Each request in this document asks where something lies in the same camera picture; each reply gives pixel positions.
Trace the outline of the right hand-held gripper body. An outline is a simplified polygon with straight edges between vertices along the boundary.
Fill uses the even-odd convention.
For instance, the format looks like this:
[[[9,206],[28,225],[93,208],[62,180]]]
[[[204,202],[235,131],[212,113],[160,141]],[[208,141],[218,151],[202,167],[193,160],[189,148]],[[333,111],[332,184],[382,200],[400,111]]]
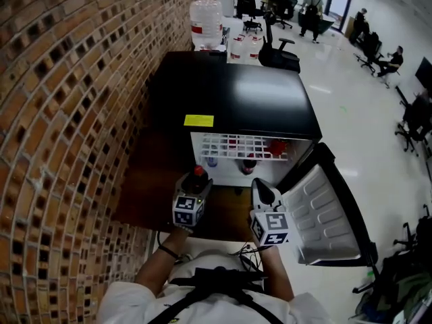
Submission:
[[[288,241],[288,212],[281,195],[276,195],[271,204],[264,203],[259,196],[252,198],[250,229],[259,246],[280,245]]]

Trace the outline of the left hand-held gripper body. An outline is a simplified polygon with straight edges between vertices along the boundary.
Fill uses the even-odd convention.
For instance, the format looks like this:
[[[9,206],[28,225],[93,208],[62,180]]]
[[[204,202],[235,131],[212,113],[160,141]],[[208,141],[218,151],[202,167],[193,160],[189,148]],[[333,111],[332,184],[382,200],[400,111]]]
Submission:
[[[192,173],[194,189],[192,193],[176,193],[173,195],[172,219],[176,227],[181,227],[186,231],[193,232],[205,211],[208,195],[201,192],[208,182],[208,173],[197,175]]]

